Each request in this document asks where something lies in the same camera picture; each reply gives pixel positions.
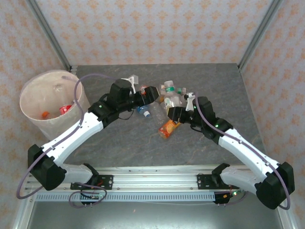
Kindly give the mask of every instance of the metal frame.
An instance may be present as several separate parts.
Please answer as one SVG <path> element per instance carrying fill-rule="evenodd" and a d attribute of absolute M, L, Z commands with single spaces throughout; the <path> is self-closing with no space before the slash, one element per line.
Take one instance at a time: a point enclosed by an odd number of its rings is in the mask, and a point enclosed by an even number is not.
<path fill-rule="evenodd" d="M 38 3 L 36 0 L 27 0 L 27 3 L 29 7 L 32 9 L 34 15 L 36 16 L 40 26 L 42 27 L 43 31 L 45 32 L 46 36 L 49 38 L 49 41 L 51 42 L 54 50 L 56 51 L 59 59 L 61 60 L 63 66 L 67 71 L 71 69 L 71 65 L 63 52 L 61 46 L 59 45 L 54 33 L 52 32 L 52 29 L 50 25 L 48 24 L 46 18 L 44 17 Z"/>
<path fill-rule="evenodd" d="M 238 68 L 240 71 L 243 71 L 245 68 L 248 60 L 250 59 L 252 53 L 254 52 L 256 46 L 258 45 L 259 41 L 261 40 L 264 32 L 266 31 L 268 25 L 270 24 L 272 18 L 275 16 L 277 9 L 281 5 L 283 0 L 273 0 L 269 9 L 267 10 L 266 15 L 264 16 L 261 24 L 257 28 L 248 48 L 246 49 L 246 52 L 244 53 L 240 63 L 238 64 Z"/>
<path fill-rule="evenodd" d="M 114 175 L 113 188 L 109 193 L 123 194 L 130 193 L 134 195 L 141 193 L 189 193 L 199 194 L 202 192 L 210 193 L 214 190 L 199 190 L 197 187 L 196 175 L 199 173 L 210 174 L 218 165 L 206 166 L 162 166 L 162 167 L 105 167 L 99 168 L 100 174 Z M 250 171 L 244 165 L 233 166 L 241 171 Z M 39 187 L 39 182 L 32 176 L 29 176 L 25 191 L 31 192 Z M 27 228 L 31 218 L 36 196 L 45 193 L 42 189 L 31 198 L 22 201 L 16 220 L 14 229 Z M 50 191 L 53 194 L 71 193 L 70 184 L 61 184 L 58 188 Z M 286 211 L 277 209 L 280 220 L 284 229 L 297 229 L 292 210 Z"/>

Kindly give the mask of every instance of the trash bin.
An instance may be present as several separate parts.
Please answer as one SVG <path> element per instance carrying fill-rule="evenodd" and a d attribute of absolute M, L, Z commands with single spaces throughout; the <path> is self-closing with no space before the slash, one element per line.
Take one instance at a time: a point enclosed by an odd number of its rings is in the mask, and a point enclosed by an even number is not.
<path fill-rule="evenodd" d="M 75 75 L 64 70 L 48 71 L 29 80 L 21 91 L 20 108 L 22 112 L 49 140 L 61 135 L 80 119 L 81 112 L 77 105 L 73 104 L 73 93 L 77 80 Z M 72 107 L 65 114 L 45 119 L 43 113 L 58 114 L 62 106 L 57 99 L 58 92 L 54 91 L 54 87 L 57 85 L 64 85 L 65 96 L 71 101 Z M 78 85 L 76 94 L 78 102 L 86 112 L 90 104 L 81 83 Z"/>

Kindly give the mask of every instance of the floral wallpaper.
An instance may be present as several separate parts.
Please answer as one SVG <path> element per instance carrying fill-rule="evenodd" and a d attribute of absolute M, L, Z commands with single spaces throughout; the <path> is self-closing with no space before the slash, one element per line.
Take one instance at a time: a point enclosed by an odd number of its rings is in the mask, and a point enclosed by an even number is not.
<path fill-rule="evenodd" d="M 38 0 L 69 62 L 239 63 L 272 0 Z"/>
<path fill-rule="evenodd" d="M 9 229 L 27 149 L 46 141 L 22 114 L 19 94 L 30 78 L 63 66 L 25 0 L 0 1 L 0 37 L 0 228 Z"/>
<path fill-rule="evenodd" d="M 295 172 L 294 212 L 305 225 L 305 1 L 285 0 L 243 72 L 267 153 Z"/>

